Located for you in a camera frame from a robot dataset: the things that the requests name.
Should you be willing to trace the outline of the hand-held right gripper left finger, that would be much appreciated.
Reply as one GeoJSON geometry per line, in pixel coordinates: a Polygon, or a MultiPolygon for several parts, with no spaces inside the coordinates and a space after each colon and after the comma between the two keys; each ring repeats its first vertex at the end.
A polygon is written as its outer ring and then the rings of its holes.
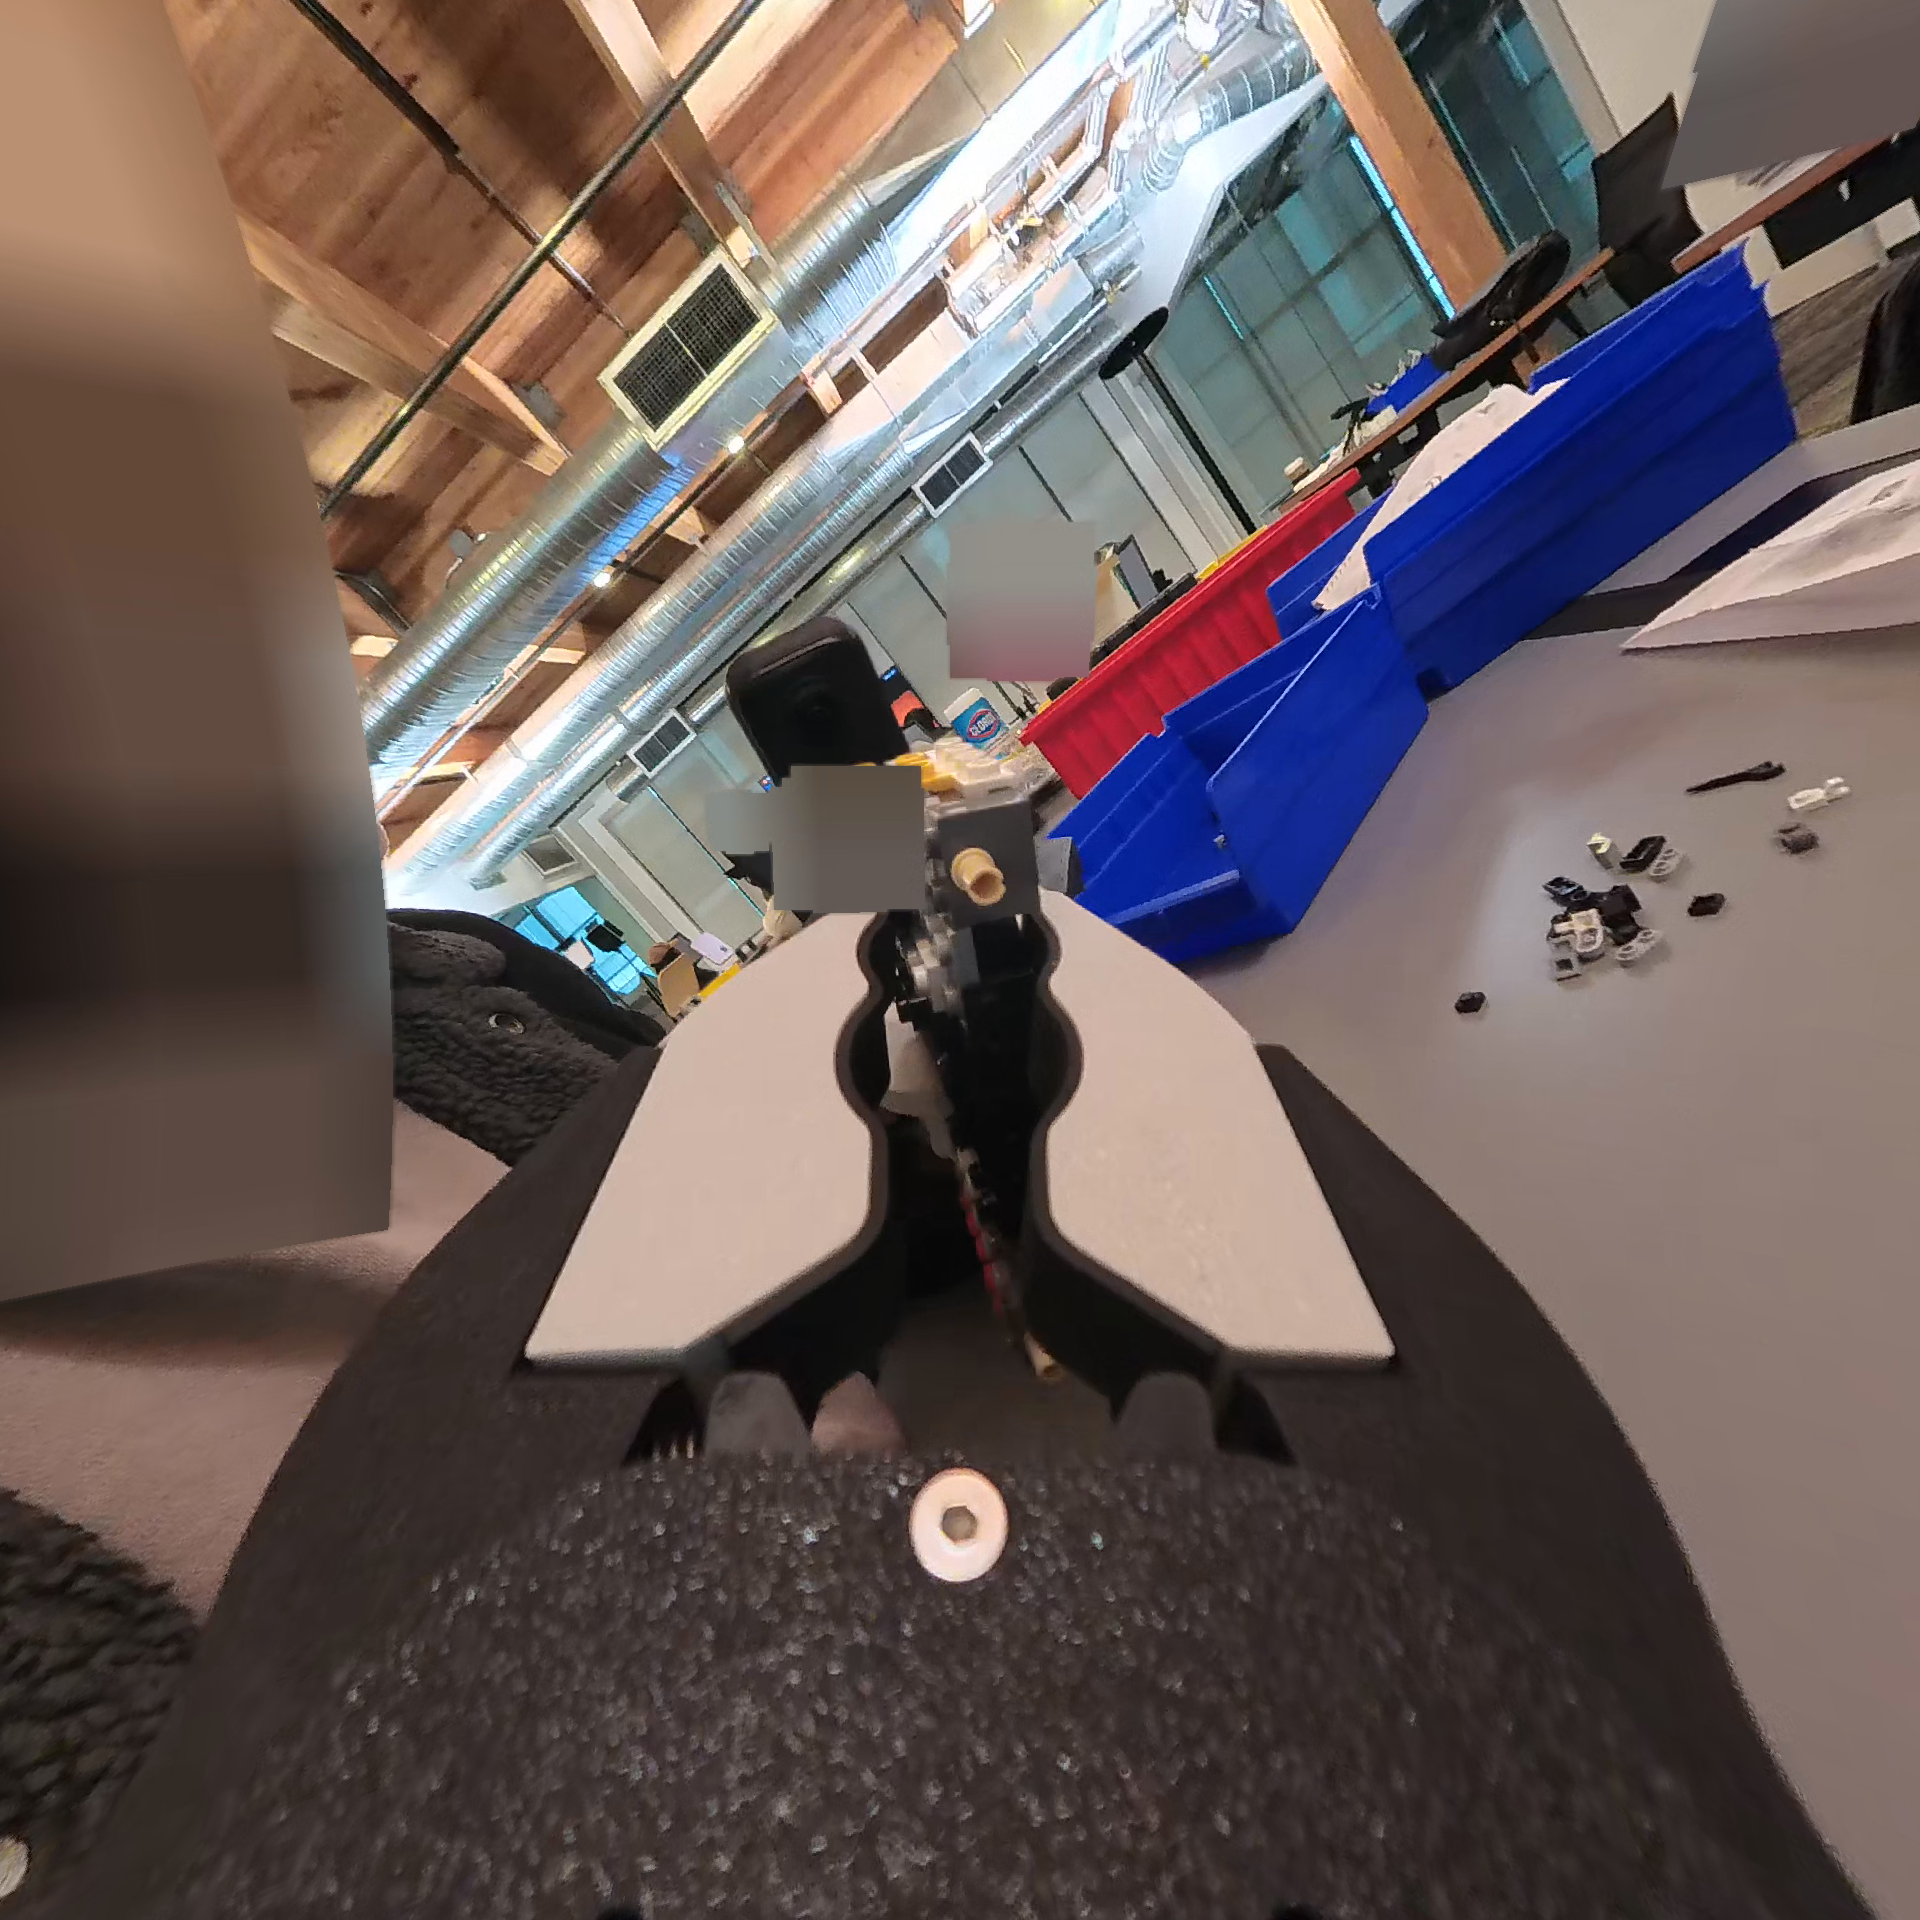
{"type": "Polygon", "coordinates": [[[850,1372],[878,1349],[900,1309],[883,935],[821,918],[662,1044],[532,1368],[850,1372]]]}

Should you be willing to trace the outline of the toy brick car chassis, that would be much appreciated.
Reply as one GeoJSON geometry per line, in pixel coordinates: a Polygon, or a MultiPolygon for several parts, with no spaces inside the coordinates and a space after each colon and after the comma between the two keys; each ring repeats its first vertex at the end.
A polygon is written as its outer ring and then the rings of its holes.
{"type": "MultiPolygon", "coordinates": [[[[918,758],[905,753],[922,788],[918,758]]],[[[947,760],[969,775],[961,794],[922,791],[927,894],[885,925],[885,990],[897,1113],[914,1120],[948,1166],[985,1298],[1042,1381],[1063,1364],[1042,1349],[1019,1302],[1018,1242],[1029,1144],[1039,1120],[1029,1079],[1039,982],[1039,896],[1085,885],[1069,834],[1042,834],[1019,775],[947,760]]]]}

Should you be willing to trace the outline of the grey desk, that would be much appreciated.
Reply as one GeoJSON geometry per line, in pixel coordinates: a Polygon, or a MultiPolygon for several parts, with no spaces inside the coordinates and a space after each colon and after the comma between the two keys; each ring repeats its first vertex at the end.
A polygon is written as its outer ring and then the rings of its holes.
{"type": "Polygon", "coordinates": [[[1881,1916],[1918,1915],[1918,626],[1622,646],[1692,566],[1915,462],[1902,409],[1760,468],[1432,700],[1298,931],[1197,965],[1556,1322],[1881,1916]],[[1764,758],[1788,780],[1682,794],[1764,758]],[[1766,847],[1828,775],[1823,849],[1766,847]],[[1729,915],[1552,986],[1541,879],[1596,879],[1596,831],[1672,831],[1729,915]]]}

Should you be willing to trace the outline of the person's black fleece jacket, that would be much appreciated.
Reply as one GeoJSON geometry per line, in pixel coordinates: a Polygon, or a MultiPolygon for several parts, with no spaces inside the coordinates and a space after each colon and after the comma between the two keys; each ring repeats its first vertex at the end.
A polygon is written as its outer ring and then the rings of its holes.
{"type": "MultiPolygon", "coordinates": [[[[475,915],[395,909],[395,1104],[526,1157],[662,1025],[475,915]]],[[[41,1916],[158,1740],[206,1617],[95,1533],[2,1489],[2,1899],[41,1916]]]]}

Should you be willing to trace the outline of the red storage bin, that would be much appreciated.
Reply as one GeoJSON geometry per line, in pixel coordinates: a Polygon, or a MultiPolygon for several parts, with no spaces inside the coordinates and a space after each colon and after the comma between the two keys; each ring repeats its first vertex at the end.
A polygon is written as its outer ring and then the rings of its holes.
{"type": "Polygon", "coordinates": [[[1105,660],[1048,700],[1019,741],[1085,798],[1118,760],[1165,727],[1187,698],[1279,644],[1269,590],[1353,522],[1353,485],[1293,505],[1212,563],[1105,660]]]}

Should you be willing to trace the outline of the white ceiling vent grille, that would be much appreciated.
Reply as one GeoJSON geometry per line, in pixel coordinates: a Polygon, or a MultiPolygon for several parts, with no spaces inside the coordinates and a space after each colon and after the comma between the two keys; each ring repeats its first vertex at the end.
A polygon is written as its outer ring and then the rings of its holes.
{"type": "Polygon", "coordinates": [[[776,311],[726,248],[716,248],[598,374],[605,396],[648,445],[672,435],[776,329],[776,311]]]}

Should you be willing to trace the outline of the scattered small brick pieces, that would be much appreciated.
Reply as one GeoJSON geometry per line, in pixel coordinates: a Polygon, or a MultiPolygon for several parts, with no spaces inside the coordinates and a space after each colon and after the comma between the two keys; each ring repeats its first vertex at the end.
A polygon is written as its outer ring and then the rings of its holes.
{"type": "MultiPolygon", "coordinates": [[[[1744,785],[1778,785],[1788,780],[1788,765],[1764,758],[1720,775],[1692,780],[1682,788],[1690,801],[1744,785]]],[[[1823,831],[1813,825],[1814,815],[1847,802],[1855,782],[1847,775],[1828,775],[1781,794],[1783,819],[1766,828],[1766,847],[1783,858],[1806,858],[1823,849],[1823,831]]],[[[1551,918],[1541,928],[1541,955],[1552,986],[1583,986],[1605,968],[1633,970],[1667,955],[1669,938],[1660,915],[1684,915],[1686,922],[1716,922],[1729,915],[1729,894],[1720,885],[1697,884],[1692,851],[1672,831],[1646,831],[1636,841],[1596,831],[1588,837],[1588,858],[1596,879],[1552,875],[1541,879],[1551,899],[1551,918]]],[[[1457,1020],[1482,1020],[1492,993],[1482,986],[1454,996],[1457,1020]]]]}

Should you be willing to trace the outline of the person's beige top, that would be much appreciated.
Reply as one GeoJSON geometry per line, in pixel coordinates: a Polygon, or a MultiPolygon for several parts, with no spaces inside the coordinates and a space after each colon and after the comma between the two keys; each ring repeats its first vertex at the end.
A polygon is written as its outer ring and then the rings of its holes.
{"type": "Polygon", "coordinates": [[[505,1177],[395,1104],[380,1233],[2,1302],[2,1489],[206,1617],[327,1379],[505,1177]]]}

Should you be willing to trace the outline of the printed paper sheet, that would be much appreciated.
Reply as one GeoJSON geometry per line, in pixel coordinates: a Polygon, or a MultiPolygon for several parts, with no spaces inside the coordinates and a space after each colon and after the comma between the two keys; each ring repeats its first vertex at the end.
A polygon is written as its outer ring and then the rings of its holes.
{"type": "Polygon", "coordinates": [[[1374,583],[1371,573],[1371,543],[1408,510],[1424,502],[1435,486],[1441,486],[1458,468],[1477,458],[1488,445],[1506,433],[1518,418],[1533,414],[1563,388],[1566,379],[1552,379],[1541,391],[1515,391],[1498,388],[1488,398],[1477,402],[1467,414],[1444,423],[1435,439],[1410,458],[1405,472],[1394,480],[1387,495],[1378,502],[1378,512],[1371,526],[1363,533],[1355,546],[1337,563],[1328,583],[1317,592],[1313,609],[1328,611],[1355,597],[1364,586],[1374,583]]]}

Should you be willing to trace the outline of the black duffel bag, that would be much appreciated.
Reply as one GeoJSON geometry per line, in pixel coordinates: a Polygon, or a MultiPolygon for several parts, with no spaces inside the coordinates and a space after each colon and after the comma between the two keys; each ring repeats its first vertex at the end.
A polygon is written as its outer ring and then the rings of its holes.
{"type": "Polygon", "coordinates": [[[1571,268],[1571,237],[1559,228],[1515,248],[1489,282],[1432,328],[1428,359],[1439,376],[1479,355],[1536,302],[1548,298],[1571,268]]]}

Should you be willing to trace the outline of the wooden background table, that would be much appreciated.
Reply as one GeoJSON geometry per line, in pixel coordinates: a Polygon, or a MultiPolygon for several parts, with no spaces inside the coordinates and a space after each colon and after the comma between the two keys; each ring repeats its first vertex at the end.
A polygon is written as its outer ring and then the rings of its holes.
{"type": "Polygon", "coordinates": [[[1672,270],[1684,275],[1753,233],[1793,268],[1902,201],[1918,201],[1918,129],[1801,163],[1759,206],[1679,250],[1672,270]]]}
{"type": "Polygon", "coordinates": [[[1439,409],[1457,396],[1472,396],[1482,388],[1521,388],[1531,371],[1545,359],[1541,338],[1561,325],[1575,341],[1588,338],[1588,325],[1575,305],[1605,282],[1606,250],[1593,253],[1572,268],[1561,284],[1536,302],[1512,328],[1492,338],[1479,355],[1461,361],[1449,376],[1439,376],[1428,355],[1408,367],[1377,396],[1337,409],[1347,422],[1338,452],[1330,452],[1330,472],[1355,470],[1368,486],[1384,489],[1414,448],[1428,445],[1439,431],[1439,409]]]}

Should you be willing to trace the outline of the white printed paper bag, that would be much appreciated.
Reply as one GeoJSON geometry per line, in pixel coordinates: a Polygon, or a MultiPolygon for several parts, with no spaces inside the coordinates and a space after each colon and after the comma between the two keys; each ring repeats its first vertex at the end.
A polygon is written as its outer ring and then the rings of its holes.
{"type": "Polygon", "coordinates": [[[1667,607],[1623,653],[1918,624],[1918,465],[1861,478],[1667,607]]]}

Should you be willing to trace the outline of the black office chair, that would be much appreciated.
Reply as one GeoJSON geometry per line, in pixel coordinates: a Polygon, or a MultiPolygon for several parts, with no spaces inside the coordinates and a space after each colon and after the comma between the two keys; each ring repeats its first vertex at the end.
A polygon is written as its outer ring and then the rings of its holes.
{"type": "Polygon", "coordinates": [[[1674,255],[1703,240],[1686,191],[1663,178],[1674,139],[1679,107],[1674,97],[1667,97],[1593,159],[1605,278],[1623,308],[1637,308],[1669,287],[1679,278],[1674,255]]]}

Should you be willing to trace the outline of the black backpack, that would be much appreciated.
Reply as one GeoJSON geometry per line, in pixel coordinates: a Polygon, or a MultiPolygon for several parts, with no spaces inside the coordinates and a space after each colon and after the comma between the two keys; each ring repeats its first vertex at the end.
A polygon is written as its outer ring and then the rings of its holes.
{"type": "Polygon", "coordinates": [[[1870,314],[1851,423],[1918,404],[1918,260],[1870,314]]]}

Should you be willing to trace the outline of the silver ventilation duct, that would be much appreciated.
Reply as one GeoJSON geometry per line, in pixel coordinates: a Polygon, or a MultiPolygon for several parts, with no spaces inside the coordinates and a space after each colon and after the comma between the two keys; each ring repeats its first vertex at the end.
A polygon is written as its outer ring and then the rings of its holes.
{"type": "Polygon", "coordinates": [[[1061,268],[1103,282],[1136,213],[1214,129],[1313,82],[1279,3],[1075,3],[1075,25],[989,113],[908,137],[742,268],[776,329],[670,445],[613,422],[482,543],[363,690],[380,788],[403,780],[592,579],[672,517],[732,439],[800,388],[857,396],[927,325],[998,328],[1061,268]]]}
{"type": "Polygon", "coordinates": [[[501,876],[1019,376],[1085,341],[1110,344],[1118,284],[1130,275],[1061,268],[977,338],[948,315],[927,325],[403,844],[388,896],[501,876]]]}

